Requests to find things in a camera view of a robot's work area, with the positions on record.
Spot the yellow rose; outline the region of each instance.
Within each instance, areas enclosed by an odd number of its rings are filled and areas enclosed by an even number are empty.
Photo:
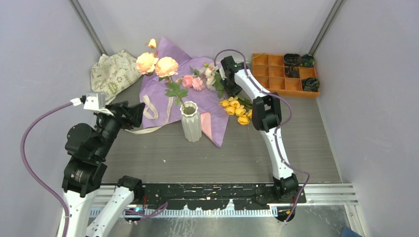
[[[143,53],[137,58],[137,69],[141,74],[152,73],[158,58],[154,57],[154,53]]]
[[[236,109],[236,115],[237,116],[245,115],[245,113],[246,113],[246,110],[244,109],[243,105]]]
[[[171,57],[164,57],[156,64],[156,74],[161,78],[177,75],[179,64]]]
[[[241,124],[241,125],[247,125],[247,124],[249,124],[250,120],[249,120],[249,118],[248,118],[248,117],[246,117],[246,116],[240,116],[240,117],[237,119],[237,122],[239,122],[239,124]]]
[[[236,108],[231,106],[225,108],[224,110],[227,112],[228,115],[234,115],[234,113],[236,112]]]
[[[252,109],[250,109],[250,110],[249,110],[249,112],[246,114],[246,116],[247,116],[248,118],[250,118],[250,119],[251,119],[252,112],[253,112],[253,110],[252,110]]]
[[[238,100],[233,100],[233,101],[230,101],[230,106],[234,108],[240,108],[240,103]]]
[[[230,105],[230,102],[228,102],[228,100],[222,100],[220,101],[219,105],[221,105],[224,108],[227,108]]]
[[[148,46],[150,48],[156,48],[157,47],[157,42],[155,39],[151,39],[150,42],[148,42]]]
[[[233,100],[237,100],[238,99],[238,97],[236,96],[236,97],[230,97],[230,98],[228,98],[228,101],[233,101]]]

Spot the cable connector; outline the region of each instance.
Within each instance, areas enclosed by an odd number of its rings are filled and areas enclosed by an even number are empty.
[[[83,103],[80,98],[74,98],[70,100],[70,102],[73,103],[73,106],[81,105]]]

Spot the metal frame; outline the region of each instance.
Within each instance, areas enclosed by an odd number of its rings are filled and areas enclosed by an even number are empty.
[[[93,202],[93,207],[90,212],[90,217],[97,217],[103,210],[105,205],[111,200],[114,194],[114,185],[103,185],[98,190],[96,199]],[[353,231],[361,236],[367,237],[363,223],[363,215],[359,207],[358,200],[355,196],[355,191],[352,184],[336,184],[336,183],[322,183],[322,184],[308,184],[305,189],[305,197],[307,203],[299,203],[298,206],[344,206],[349,220],[350,227]],[[278,214],[277,208],[279,206],[290,206],[291,204],[270,204],[269,210],[234,210],[232,200],[223,210],[206,210],[200,208],[196,210],[189,210],[186,206],[183,210],[165,210],[162,214],[155,218],[209,218],[209,217],[272,217]],[[130,204],[128,208],[142,209],[141,204]],[[145,214],[151,214],[153,210],[145,210]]]
[[[333,20],[337,16],[337,13],[339,12],[339,10],[342,7],[344,2],[345,2],[345,0],[336,0],[335,1],[332,8],[330,9],[330,12],[329,12],[325,22],[323,23],[323,26],[322,26],[320,32],[318,33],[316,39],[314,40],[314,43],[311,46],[310,51],[308,52],[309,54],[314,55],[314,53],[316,53],[317,48],[319,47],[320,43],[322,42],[327,30],[332,25]]]
[[[94,30],[92,24],[90,23],[86,13],[84,12],[82,6],[80,5],[79,0],[69,0],[71,6],[73,7],[74,11],[78,15],[80,21],[82,22],[84,28],[86,29],[87,33],[89,34],[90,38],[93,41],[94,46],[96,47],[97,51],[100,52],[100,54],[106,54],[105,47],[103,47],[102,42],[100,41],[99,37],[96,34],[96,31]]]

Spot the purple wrapping paper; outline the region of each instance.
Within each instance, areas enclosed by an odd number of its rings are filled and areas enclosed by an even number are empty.
[[[173,76],[173,79],[181,78],[185,75],[192,75],[193,72],[189,67],[194,69],[201,69],[204,63],[211,63],[213,60],[205,57],[200,58],[191,58],[187,53],[185,53],[178,46],[170,42],[165,38],[161,38],[158,45],[159,55],[158,58],[163,57],[172,57],[179,64],[178,75]],[[167,107],[169,98],[165,96],[166,86],[164,80],[158,82],[159,77],[156,74],[151,76],[145,76],[143,78],[143,83],[140,91],[140,101],[143,102],[143,96],[148,95],[151,103],[156,107],[159,112],[159,117],[157,119],[148,119],[143,116],[143,127],[155,127],[162,126],[165,124],[167,119]],[[218,105],[220,99],[217,96],[216,91],[210,91],[207,88],[202,91],[196,91],[194,89],[188,90],[188,96],[184,101],[193,101],[198,105],[198,111],[200,114],[204,112],[209,112],[211,115],[211,132],[212,132],[212,141],[218,147],[221,147],[225,129],[227,126],[228,115],[224,109]],[[180,106],[176,106],[173,103],[173,106],[170,110],[169,123],[176,122],[180,120]]]

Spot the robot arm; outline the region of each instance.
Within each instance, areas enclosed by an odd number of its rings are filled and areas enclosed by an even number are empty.
[[[93,201],[107,168],[104,162],[113,141],[121,129],[141,125],[145,104],[129,107],[125,101],[105,106],[104,94],[100,92],[88,93],[82,100],[72,102],[74,105],[84,103],[84,109],[95,112],[96,129],[79,123],[67,134],[65,149],[71,158],[64,169],[62,188],[70,215],[66,217],[63,211],[59,237],[63,234],[66,218],[69,220],[68,237],[105,237],[126,206],[143,197],[141,180],[124,176],[118,181],[112,200],[87,228]]]
[[[253,77],[249,69],[246,69],[246,74],[244,64],[237,64],[233,57],[224,58],[221,60],[221,65],[220,73],[225,77],[222,84],[227,92],[237,95],[243,90],[253,101],[252,123],[256,130],[260,131],[271,158],[275,194],[278,198],[282,195],[294,194],[298,191],[298,181],[293,170],[285,165],[285,162],[289,162],[282,142],[281,128],[275,134],[275,129],[282,119],[279,99],[267,95],[270,91]]]

